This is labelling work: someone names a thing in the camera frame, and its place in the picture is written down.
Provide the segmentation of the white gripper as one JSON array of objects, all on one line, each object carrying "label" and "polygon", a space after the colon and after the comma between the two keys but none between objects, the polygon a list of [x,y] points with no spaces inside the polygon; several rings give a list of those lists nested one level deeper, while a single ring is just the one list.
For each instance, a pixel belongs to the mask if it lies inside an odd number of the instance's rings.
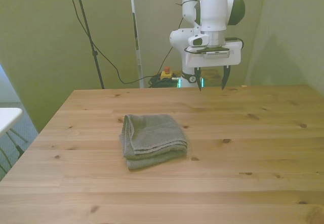
[{"label": "white gripper", "polygon": [[241,41],[228,41],[221,47],[188,47],[185,49],[185,64],[195,68],[196,83],[201,91],[201,69],[198,67],[223,67],[222,90],[230,76],[230,66],[241,62]]}]

